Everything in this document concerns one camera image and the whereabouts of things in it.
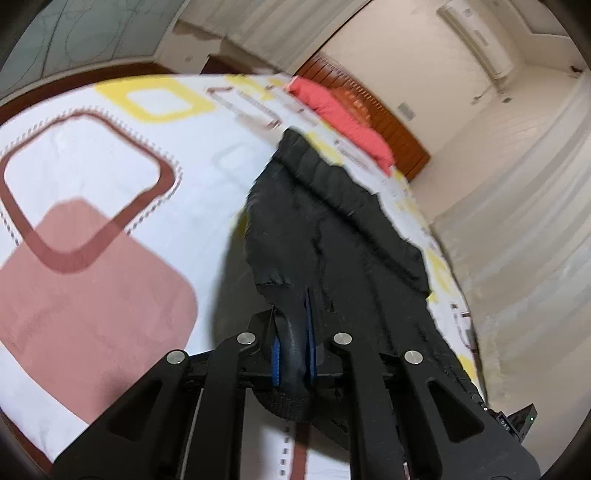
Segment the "patterned white bed sheet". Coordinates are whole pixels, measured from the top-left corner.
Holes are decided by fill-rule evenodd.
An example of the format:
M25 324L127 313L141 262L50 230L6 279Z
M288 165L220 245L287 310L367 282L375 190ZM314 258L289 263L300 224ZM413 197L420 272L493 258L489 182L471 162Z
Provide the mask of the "patterned white bed sheet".
M477 379L469 310L409 181L288 82L130 77L3 125L1 409L42 470L165 353L211 350L266 310L245 261L245 202L288 128L376 193L422 250L429 311Z

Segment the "orange embroidered cushion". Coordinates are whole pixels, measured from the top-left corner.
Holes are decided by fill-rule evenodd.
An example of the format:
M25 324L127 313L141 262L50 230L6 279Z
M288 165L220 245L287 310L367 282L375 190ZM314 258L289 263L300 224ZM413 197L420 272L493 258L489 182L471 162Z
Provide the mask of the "orange embroidered cushion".
M332 89L332 97L359 123L369 126L370 125L370 112L362 99L356 94L355 91L349 90L345 86Z

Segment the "black puffer jacket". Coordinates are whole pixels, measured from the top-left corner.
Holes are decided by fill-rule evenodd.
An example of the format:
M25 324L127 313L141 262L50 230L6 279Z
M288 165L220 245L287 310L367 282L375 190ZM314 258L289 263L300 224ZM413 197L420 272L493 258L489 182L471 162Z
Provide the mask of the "black puffer jacket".
M256 398L280 418L318 426L338 412L311 391L311 342L360 334L377 352L416 349L470 397L479 391L436 327L423 254L391 225L377 195L283 133L246 204L245 258L256 290L280 311L271 383Z

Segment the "sheer white curtain right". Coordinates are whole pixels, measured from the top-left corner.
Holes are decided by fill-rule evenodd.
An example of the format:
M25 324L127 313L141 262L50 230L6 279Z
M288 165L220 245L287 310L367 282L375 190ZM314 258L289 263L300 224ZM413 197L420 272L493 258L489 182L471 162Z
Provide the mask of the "sheer white curtain right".
M490 404L534 404L542 469L590 409L590 80L534 145L434 229L472 314Z

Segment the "white wall air conditioner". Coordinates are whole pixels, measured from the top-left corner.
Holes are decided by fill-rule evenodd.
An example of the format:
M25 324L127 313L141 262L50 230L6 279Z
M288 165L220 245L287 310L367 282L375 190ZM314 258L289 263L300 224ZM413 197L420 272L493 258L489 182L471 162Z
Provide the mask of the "white wall air conditioner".
M437 13L464 41L492 80L501 80L513 71L513 61L504 46L469 1L448 1Z

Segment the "beige window curtain left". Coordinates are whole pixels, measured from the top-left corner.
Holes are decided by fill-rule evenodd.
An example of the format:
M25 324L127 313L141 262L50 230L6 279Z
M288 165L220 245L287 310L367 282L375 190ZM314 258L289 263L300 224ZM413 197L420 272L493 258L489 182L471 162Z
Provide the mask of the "beige window curtain left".
M191 1L180 20L294 72L366 5L363 0Z

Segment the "wooden nightstand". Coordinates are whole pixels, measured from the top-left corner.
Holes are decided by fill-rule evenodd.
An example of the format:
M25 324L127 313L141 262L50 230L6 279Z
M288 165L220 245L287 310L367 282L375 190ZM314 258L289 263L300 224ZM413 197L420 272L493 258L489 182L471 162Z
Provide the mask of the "wooden nightstand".
M209 55L200 71L201 75L250 75L254 73L256 73L256 68L252 65L224 55Z

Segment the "coral red pillow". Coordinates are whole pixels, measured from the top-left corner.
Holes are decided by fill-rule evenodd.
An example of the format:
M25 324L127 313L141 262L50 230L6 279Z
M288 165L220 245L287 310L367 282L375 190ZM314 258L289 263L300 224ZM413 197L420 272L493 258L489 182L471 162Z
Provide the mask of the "coral red pillow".
M391 147L371 125L363 125L349 115L332 97L332 89L304 77L296 76L287 83L284 90L307 105L332 129L338 131L339 134L348 138L356 147L368 154L384 174L391 175L391 169L396 165Z

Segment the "wall switch panel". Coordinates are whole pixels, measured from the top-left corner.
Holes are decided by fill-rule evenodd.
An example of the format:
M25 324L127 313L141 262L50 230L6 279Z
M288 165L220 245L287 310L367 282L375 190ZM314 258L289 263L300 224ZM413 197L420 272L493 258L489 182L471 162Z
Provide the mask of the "wall switch panel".
M402 102L398 106L398 110L408 121L413 121L416 118L416 112L406 102Z

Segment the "frosted glass wardrobe doors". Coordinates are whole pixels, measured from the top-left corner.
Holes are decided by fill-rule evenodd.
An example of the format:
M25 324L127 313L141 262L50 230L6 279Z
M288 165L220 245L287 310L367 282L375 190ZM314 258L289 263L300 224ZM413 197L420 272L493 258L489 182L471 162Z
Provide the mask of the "frosted glass wardrobe doors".
M183 1L51 1L1 68L3 97L71 69L153 57Z

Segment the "wooden headboard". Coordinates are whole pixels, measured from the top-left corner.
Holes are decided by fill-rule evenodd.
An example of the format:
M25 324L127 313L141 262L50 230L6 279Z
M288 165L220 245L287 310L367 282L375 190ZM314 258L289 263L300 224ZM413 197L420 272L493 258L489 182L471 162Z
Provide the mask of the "wooden headboard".
M329 89L344 88L363 103L370 127L380 133L394 153L397 168L408 181L415 179L431 159L422 143L405 124L353 75L329 56L315 53L297 69L297 75Z

